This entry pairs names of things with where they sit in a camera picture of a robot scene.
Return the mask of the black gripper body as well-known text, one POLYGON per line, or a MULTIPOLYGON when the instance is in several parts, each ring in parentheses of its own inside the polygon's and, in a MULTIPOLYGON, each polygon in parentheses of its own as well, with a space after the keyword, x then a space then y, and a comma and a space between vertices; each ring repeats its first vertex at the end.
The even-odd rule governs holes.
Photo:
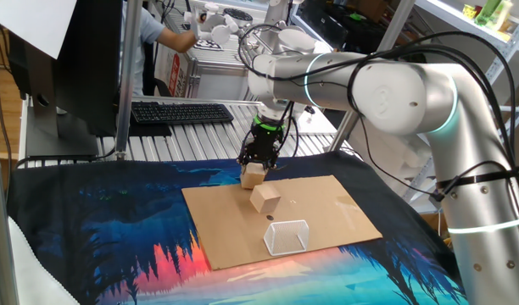
POLYGON ((251 130, 252 141, 247 144, 250 155, 254 157, 251 162, 265 164, 268 157, 278 154, 282 143, 283 132, 281 128, 268 130, 265 127, 255 126, 251 130))

